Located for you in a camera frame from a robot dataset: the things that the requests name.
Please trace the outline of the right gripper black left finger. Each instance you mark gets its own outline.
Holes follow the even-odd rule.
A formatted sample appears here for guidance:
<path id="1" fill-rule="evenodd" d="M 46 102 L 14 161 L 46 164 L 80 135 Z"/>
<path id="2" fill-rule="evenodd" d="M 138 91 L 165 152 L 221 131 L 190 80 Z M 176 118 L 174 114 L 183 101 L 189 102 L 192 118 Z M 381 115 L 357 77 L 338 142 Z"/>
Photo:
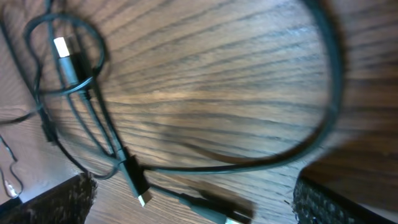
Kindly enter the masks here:
<path id="1" fill-rule="evenodd" d="M 96 195 L 95 179 L 81 173 L 27 202 L 15 198 L 1 205 L 1 223 L 84 224 Z"/>

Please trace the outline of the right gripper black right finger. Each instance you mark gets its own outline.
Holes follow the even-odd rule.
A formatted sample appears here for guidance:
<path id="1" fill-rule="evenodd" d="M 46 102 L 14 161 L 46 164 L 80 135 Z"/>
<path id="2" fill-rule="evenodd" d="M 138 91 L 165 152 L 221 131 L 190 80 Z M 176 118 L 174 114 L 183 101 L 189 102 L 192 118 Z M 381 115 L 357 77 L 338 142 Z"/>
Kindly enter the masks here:
<path id="1" fill-rule="evenodd" d="M 306 177 L 297 179 L 293 198 L 299 224 L 395 224 Z"/>

